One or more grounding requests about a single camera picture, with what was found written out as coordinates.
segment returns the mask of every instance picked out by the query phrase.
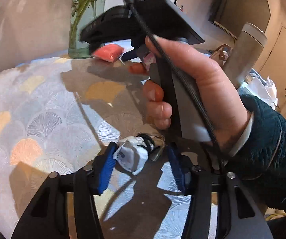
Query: red pouch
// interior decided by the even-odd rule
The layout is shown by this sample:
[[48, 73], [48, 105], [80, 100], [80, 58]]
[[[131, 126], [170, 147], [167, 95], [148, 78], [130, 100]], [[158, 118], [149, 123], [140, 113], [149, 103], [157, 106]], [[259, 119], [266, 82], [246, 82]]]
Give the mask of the red pouch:
[[118, 59], [123, 51], [124, 49], [121, 46], [117, 44], [109, 44], [94, 51], [93, 56], [113, 63]]

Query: glass vase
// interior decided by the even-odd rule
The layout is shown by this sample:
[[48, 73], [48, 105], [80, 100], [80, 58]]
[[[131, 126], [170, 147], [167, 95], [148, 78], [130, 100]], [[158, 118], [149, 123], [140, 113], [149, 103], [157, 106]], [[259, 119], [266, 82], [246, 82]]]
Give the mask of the glass vase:
[[104, 12], [105, 0], [72, 0], [68, 54], [71, 58], [89, 58], [89, 45], [80, 42], [82, 29]]

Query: bottle lid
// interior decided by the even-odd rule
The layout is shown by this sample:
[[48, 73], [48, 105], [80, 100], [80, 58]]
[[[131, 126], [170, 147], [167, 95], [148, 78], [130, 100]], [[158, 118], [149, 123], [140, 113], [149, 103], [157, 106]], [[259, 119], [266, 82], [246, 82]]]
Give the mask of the bottle lid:
[[245, 23], [241, 31], [246, 32], [251, 35], [255, 40], [257, 40], [263, 47], [267, 44], [267, 37], [264, 32], [257, 28], [254, 24]]

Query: metal bolt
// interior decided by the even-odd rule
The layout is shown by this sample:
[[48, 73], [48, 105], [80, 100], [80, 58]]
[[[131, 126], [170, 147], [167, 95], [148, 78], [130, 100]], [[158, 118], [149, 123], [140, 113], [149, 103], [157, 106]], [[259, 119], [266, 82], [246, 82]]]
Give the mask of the metal bolt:
[[90, 165], [90, 164], [85, 165], [85, 166], [83, 167], [83, 170], [89, 172], [89, 171], [93, 170], [93, 166]]
[[193, 165], [192, 166], [192, 171], [193, 172], [200, 172], [202, 168], [199, 165]]
[[228, 172], [226, 175], [227, 175], [227, 177], [230, 178], [230, 179], [235, 179], [235, 177], [236, 177], [233, 172]]
[[49, 177], [50, 177], [51, 179], [53, 179], [53, 178], [56, 178], [58, 175], [59, 175], [59, 174], [58, 174], [57, 172], [51, 172], [51, 173], [49, 174]]

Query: dark green sleeve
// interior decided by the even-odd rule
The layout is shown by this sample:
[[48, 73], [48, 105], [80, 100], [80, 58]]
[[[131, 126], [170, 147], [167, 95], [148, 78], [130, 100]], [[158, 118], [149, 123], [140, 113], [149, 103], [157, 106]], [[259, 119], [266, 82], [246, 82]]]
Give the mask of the dark green sleeve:
[[226, 169], [236, 173], [269, 207], [286, 211], [286, 119], [255, 96], [244, 95], [241, 100], [254, 112], [249, 139], [237, 153], [249, 164], [229, 162]]

